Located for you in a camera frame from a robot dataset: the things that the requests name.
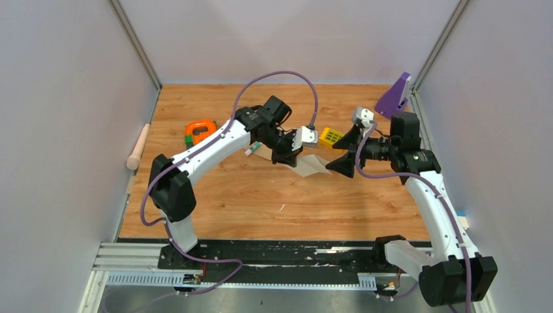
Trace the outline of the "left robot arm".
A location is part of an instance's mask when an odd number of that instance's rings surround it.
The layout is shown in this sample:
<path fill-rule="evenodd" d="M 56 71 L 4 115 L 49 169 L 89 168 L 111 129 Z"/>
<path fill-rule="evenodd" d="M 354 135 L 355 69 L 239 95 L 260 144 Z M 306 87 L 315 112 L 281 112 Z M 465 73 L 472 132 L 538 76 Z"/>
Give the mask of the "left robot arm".
<path fill-rule="evenodd" d="M 239 108 L 223 127 L 194 147 L 171 158 L 161 154 L 152 164 L 147 196 L 162 214 L 168 236 L 178 248 L 175 261 L 193 269 L 200 260 L 192 223 L 197 200 L 194 186 L 212 168 L 235 152 L 259 142 L 272 151 L 271 162 L 297 165 L 297 155 L 316 138 L 312 128 L 282 130 L 291 108 L 275 96 L 263 106 Z"/>

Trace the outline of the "letter paper sheet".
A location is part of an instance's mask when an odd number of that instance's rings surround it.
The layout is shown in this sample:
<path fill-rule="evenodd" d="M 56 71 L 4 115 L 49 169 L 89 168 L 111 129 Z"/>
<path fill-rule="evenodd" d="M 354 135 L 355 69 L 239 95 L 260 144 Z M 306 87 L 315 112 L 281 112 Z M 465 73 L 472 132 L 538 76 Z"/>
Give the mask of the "letter paper sheet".
<path fill-rule="evenodd" d="M 331 175 L 331 172 L 326 168 L 328 163 L 328 161 L 315 154 L 301 155 L 297 157 L 296 166 L 289 166 L 289 169 L 301 177 L 308 177 L 318 173 Z"/>

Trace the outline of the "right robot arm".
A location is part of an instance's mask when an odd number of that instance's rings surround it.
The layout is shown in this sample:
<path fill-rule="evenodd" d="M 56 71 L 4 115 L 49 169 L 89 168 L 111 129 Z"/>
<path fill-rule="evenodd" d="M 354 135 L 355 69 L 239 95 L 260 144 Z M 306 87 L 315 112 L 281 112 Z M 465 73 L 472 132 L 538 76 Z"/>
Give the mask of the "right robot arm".
<path fill-rule="evenodd" d="M 429 306 L 482 301 L 498 266 L 483 256 L 458 218 L 445 188 L 435 154 L 421 147 L 420 121 L 415 113 L 392 116 L 388 136 L 371 137 L 377 128 L 374 114 L 358 108 L 353 126 L 333 144 L 346 154 L 326 165 L 330 171 L 352 178 L 398 177 L 421 213 L 433 249 L 428 255 L 401 235 L 378 237 L 372 263 L 381 272 L 397 267 L 416 279 Z"/>

